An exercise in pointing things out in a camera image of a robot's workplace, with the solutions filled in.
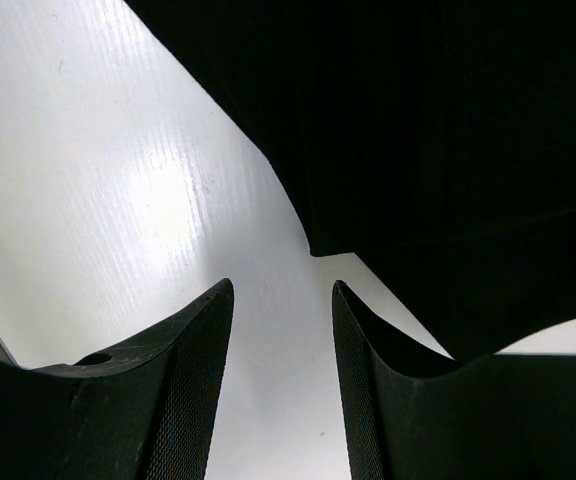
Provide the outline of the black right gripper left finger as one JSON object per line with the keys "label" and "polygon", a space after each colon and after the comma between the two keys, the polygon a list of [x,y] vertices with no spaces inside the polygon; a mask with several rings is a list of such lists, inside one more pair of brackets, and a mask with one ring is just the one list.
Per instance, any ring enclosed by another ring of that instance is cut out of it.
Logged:
{"label": "black right gripper left finger", "polygon": [[0,479],[201,479],[233,316],[221,280],[79,362],[0,361]]}

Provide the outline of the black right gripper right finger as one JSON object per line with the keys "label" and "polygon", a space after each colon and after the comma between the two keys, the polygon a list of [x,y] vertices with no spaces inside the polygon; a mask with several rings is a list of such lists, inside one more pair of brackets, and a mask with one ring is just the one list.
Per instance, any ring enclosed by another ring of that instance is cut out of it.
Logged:
{"label": "black right gripper right finger", "polygon": [[343,282],[333,336],[355,479],[576,479],[576,355],[460,363]]}

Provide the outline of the black skirt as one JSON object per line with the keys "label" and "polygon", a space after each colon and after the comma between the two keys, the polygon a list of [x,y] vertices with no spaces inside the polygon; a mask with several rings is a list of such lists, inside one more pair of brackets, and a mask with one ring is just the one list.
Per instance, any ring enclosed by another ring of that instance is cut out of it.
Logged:
{"label": "black skirt", "polygon": [[576,318],[576,1],[134,1],[454,358]]}

